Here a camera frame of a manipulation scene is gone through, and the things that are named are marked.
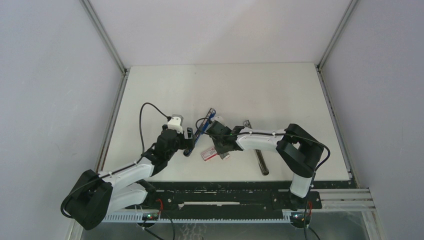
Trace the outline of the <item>blue black stapler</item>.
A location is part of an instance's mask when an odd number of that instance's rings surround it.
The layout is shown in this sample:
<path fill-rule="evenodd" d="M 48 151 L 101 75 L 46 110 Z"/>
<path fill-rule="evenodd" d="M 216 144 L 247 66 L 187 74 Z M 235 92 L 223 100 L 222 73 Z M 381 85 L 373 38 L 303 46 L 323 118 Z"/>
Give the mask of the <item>blue black stapler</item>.
<path fill-rule="evenodd" d="M 193 145 L 193 148 L 191 149 L 187 148 L 183 151 L 183 155 L 185 157 L 189 157 L 191 155 L 191 153 L 194 150 L 194 147 L 196 146 L 196 143 L 198 142 L 201 135 L 205 132 L 206 128 L 211 124 L 212 118 L 215 115 L 216 115 L 216 110 L 214 108 L 210 108 L 205 117 L 199 118 L 196 121 L 195 123 L 196 131 L 193 134 L 194 145 Z"/>

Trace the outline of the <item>red white staple box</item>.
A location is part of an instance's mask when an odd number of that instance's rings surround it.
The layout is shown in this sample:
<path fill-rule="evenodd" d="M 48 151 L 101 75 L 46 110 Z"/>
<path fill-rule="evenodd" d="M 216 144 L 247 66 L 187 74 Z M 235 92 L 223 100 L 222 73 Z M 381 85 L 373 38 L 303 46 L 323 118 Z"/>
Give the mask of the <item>red white staple box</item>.
<path fill-rule="evenodd" d="M 217 151 L 214 147 L 210 147 L 210 148 L 208 148 L 207 150 L 204 150 L 201 153 L 201 157 L 205 162 L 210 160 L 211 158 L 217 156 L 217 155 L 218 155 L 218 153 L 217 153 Z"/>

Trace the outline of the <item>silver white stapler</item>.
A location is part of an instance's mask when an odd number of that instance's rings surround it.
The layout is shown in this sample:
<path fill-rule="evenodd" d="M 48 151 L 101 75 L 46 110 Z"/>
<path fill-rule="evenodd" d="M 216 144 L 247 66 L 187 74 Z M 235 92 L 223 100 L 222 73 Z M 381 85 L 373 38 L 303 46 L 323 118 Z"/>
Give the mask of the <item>silver white stapler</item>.
<path fill-rule="evenodd" d="M 250 123 L 250 121 L 248 119 L 243 122 L 243 125 L 245 127 L 247 127 L 247 128 L 251 128 L 252 127 L 251 126 L 251 123 Z M 258 150 L 258 149 L 255 149 L 254 152 L 255 152 L 256 158 L 258 160 L 258 165 L 259 165 L 259 169 L 261 171 L 261 174 L 263 176 L 267 176 L 269 174 L 269 169 L 268 169 L 268 167 L 267 167 L 267 165 L 265 163 L 265 160 L 264 160 L 264 157 L 263 157 L 262 152 L 260 150 Z"/>

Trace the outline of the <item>staple box tray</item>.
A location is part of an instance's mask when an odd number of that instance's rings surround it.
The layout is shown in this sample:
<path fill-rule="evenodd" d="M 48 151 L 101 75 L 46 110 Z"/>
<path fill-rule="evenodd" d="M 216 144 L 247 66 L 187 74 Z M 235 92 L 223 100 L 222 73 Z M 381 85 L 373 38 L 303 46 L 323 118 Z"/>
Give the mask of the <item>staple box tray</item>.
<path fill-rule="evenodd" d="M 227 160 L 227 159 L 230 157 L 230 154 L 229 154 L 228 152 L 226 152 L 226 153 L 222 153 L 222 154 L 219 154 L 219 157 L 220 157 L 222 160 Z"/>

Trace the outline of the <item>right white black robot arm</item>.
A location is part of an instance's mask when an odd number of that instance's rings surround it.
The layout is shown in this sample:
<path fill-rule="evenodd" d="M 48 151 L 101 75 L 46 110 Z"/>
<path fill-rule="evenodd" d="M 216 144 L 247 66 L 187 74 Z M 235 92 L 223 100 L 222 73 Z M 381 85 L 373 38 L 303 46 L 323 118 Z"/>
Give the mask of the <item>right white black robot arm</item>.
<path fill-rule="evenodd" d="M 308 203 L 316 172 L 331 155 L 325 144 L 295 123 L 285 129 L 258 130 L 243 125 L 229 128 L 214 120 L 204 134 L 212 139 L 218 154 L 247 150 L 279 154 L 293 173 L 289 203 L 295 208 Z"/>

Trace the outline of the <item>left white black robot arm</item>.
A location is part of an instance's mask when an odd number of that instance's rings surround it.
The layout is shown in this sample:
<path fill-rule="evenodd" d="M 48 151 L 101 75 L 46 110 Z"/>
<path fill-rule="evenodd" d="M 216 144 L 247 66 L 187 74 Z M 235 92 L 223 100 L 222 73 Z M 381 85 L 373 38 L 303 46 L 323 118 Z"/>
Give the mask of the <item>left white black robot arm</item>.
<path fill-rule="evenodd" d="M 145 209 L 153 207 L 156 194 L 139 181 L 161 172 L 177 151 L 192 150 L 194 146 L 191 127 L 182 133 L 165 127 L 156 142 L 133 162 L 112 171 L 84 171 L 62 201 L 62 215 L 91 230 L 117 210 L 137 204 Z"/>

